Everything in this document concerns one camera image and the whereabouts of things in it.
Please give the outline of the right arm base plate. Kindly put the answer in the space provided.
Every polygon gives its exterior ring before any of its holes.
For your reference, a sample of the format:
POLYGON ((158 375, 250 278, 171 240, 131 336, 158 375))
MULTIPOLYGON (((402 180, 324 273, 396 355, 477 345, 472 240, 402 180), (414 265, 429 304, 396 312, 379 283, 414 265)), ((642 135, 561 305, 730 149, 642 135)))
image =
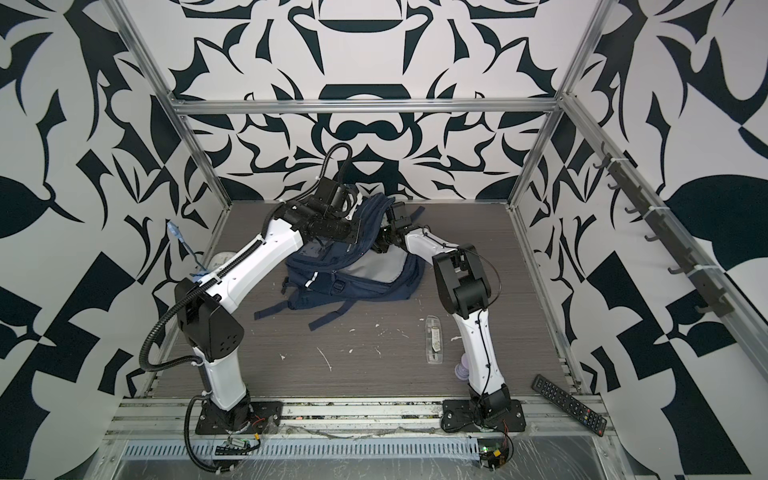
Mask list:
POLYGON ((492 431, 521 433, 527 428, 522 405, 510 400, 489 411, 468 399, 444 400, 440 428, 446 433, 492 431))

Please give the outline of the small green circuit board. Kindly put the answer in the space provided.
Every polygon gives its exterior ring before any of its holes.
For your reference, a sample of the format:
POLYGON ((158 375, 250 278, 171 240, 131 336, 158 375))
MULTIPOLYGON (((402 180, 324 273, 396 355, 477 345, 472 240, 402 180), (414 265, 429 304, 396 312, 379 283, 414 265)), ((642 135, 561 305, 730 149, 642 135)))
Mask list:
POLYGON ((478 464, 481 468, 495 471, 503 467, 514 455, 515 447, 509 440, 503 442, 478 441, 478 464))

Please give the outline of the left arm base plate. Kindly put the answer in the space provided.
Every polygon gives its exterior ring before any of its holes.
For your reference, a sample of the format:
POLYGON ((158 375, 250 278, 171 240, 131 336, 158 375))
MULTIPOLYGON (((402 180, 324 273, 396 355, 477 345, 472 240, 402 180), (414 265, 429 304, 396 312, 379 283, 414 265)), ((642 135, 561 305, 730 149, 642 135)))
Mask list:
POLYGON ((204 401, 195 426, 197 435, 263 434, 281 423, 284 404, 280 401, 240 402, 225 411, 204 401))

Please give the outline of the white round alarm clock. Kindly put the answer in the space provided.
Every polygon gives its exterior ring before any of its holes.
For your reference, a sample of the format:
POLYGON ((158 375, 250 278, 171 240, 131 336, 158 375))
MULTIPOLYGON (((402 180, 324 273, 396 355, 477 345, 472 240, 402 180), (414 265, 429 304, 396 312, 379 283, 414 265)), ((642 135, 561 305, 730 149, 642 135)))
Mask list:
POLYGON ((233 252, 217 253, 211 258, 208 267, 210 269, 217 269, 223 264, 225 264, 227 261, 229 261, 233 256, 234 256, 233 252))

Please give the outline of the navy blue student backpack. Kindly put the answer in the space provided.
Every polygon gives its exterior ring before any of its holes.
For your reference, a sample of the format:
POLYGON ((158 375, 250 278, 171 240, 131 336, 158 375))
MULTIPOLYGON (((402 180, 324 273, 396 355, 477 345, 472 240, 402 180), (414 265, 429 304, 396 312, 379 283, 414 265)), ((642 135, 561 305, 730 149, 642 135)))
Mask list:
POLYGON ((346 314, 356 303, 403 301, 420 285, 425 261, 404 249, 395 238, 396 227, 409 228, 423 213, 375 194, 363 200, 353 218, 360 222, 359 241, 315 240, 286 260, 282 288, 293 292, 284 301, 254 313, 256 320, 284 310, 309 310, 323 305, 340 307, 308 324, 315 331, 346 314))

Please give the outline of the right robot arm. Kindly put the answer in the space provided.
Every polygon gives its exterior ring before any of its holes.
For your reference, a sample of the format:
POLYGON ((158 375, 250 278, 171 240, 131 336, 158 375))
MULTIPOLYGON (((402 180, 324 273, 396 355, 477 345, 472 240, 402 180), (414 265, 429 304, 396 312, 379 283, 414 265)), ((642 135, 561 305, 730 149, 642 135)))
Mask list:
POLYGON ((495 356, 489 328, 491 286, 483 258, 471 244, 448 242, 419 226, 396 202, 388 207, 380 237, 428 262, 442 306, 455 320, 468 359, 469 411, 472 422, 490 429, 511 406, 511 397, 495 356))

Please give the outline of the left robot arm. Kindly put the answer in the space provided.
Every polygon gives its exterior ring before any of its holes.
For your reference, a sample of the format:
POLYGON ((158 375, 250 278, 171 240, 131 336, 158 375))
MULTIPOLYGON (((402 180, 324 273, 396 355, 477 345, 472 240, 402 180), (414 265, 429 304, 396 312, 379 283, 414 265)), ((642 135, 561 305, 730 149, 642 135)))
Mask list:
POLYGON ((361 202, 344 176, 352 164, 352 147, 344 142, 325 154, 319 177, 308 191, 273 207, 261 232, 221 267, 192 282, 176 304, 151 328, 138 356, 140 367, 160 372, 183 364, 200 367, 207 380, 203 397, 214 405, 231 428, 248 421, 250 397, 239 366, 243 328, 233 317, 242 300, 276 266, 304 245, 317 240, 356 244, 360 222, 353 210, 361 202), (187 334, 193 353, 154 364, 152 344, 174 317, 187 334))

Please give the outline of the clear plastic pen box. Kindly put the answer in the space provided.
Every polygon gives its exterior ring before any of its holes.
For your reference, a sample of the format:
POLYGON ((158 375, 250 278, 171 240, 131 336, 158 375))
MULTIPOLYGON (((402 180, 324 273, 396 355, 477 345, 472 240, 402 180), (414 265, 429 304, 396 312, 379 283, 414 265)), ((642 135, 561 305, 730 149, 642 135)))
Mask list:
POLYGON ((443 363, 443 339, 441 321, 437 316, 429 315, 425 319, 426 359, 430 365, 443 363))

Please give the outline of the wall hook rack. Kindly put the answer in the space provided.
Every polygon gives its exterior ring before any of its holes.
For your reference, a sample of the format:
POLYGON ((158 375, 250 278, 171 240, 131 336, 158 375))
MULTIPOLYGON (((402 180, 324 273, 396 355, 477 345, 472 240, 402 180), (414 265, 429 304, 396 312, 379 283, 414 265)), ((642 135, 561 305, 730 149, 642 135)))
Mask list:
POLYGON ((649 226, 652 233, 645 240, 660 242, 664 246, 675 262, 668 272, 685 276, 703 298, 705 306, 697 311, 702 314, 713 313, 719 318, 734 313, 735 307, 728 296, 722 269, 702 250, 632 161, 605 153, 595 167, 612 177, 610 189, 618 190, 627 197, 631 206, 626 209, 626 213, 638 216, 649 226))

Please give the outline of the black remote control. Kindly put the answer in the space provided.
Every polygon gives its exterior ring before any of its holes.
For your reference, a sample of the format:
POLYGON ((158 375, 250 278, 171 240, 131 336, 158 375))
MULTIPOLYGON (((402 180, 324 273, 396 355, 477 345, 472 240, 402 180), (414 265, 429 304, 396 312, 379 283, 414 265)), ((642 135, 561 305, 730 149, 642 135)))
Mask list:
POLYGON ((590 432, 599 437, 602 437, 606 432, 607 419, 604 416, 541 374, 534 377, 531 388, 590 432))

